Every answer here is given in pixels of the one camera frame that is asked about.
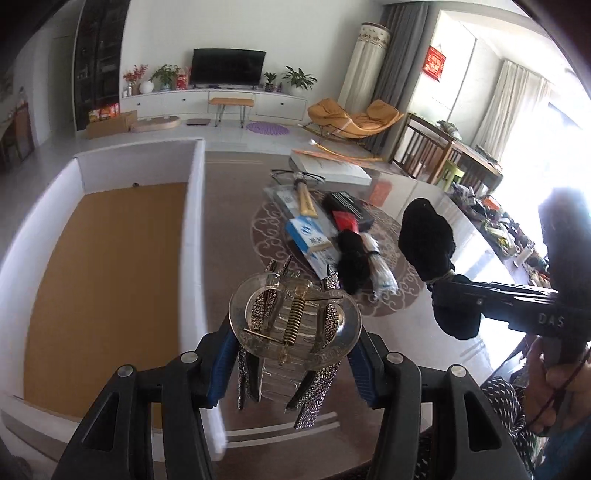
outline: tv stand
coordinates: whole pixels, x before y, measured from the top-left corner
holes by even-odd
[[[121,112],[138,111],[138,118],[149,118],[163,115],[177,115],[188,119],[198,115],[215,119],[217,106],[210,105],[211,98],[242,98],[252,99],[255,106],[248,115],[251,121],[267,121],[296,125],[301,123],[306,114],[306,99],[293,97],[284,93],[263,92],[250,87],[240,89],[199,88],[192,90],[172,90],[154,92],[145,95],[133,95],[121,98]],[[238,106],[228,106],[224,118],[240,120]]]

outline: television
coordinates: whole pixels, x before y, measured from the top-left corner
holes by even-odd
[[[258,85],[267,52],[234,48],[195,48],[190,83]]]

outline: purple round rug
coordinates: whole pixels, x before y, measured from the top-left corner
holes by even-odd
[[[283,125],[268,122],[251,122],[246,126],[246,129],[261,135],[287,135],[290,132]]]

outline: hand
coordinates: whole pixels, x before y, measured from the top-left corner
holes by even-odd
[[[571,376],[578,365],[557,365],[547,372],[540,358],[543,353],[541,338],[531,346],[527,355],[527,367],[530,384],[525,389],[524,411],[527,422],[533,420],[550,396]],[[567,391],[573,392],[570,411],[564,419],[563,430],[568,430],[591,415],[591,358],[577,376],[572,380]],[[530,429],[534,433],[541,433],[546,427],[551,427],[556,421],[556,412],[551,404]]]

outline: potted plant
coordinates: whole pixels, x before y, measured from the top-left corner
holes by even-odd
[[[272,92],[275,89],[275,85],[273,85],[273,81],[277,78],[276,73],[266,72],[265,78],[267,79],[267,84],[265,85],[266,92]]]
[[[160,91],[165,92],[171,89],[179,70],[177,65],[165,63],[152,74],[150,80],[157,79],[160,82]]]
[[[137,95],[138,94],[138,82],[146,73],[148,66],[147,65],[134,65],[133,71],[128,70],[124,73],[123,78],[127,82],[127,87],[131,87],[131,94]]]
[[[283,79],[287,80],[287,84],[291,87],[292,95],[302,95],[304,90],[312,90],[312,87],[318,79],[310,74],[305,74],[302,69],[294,70],[286,66],[287,72],[283,74]]]

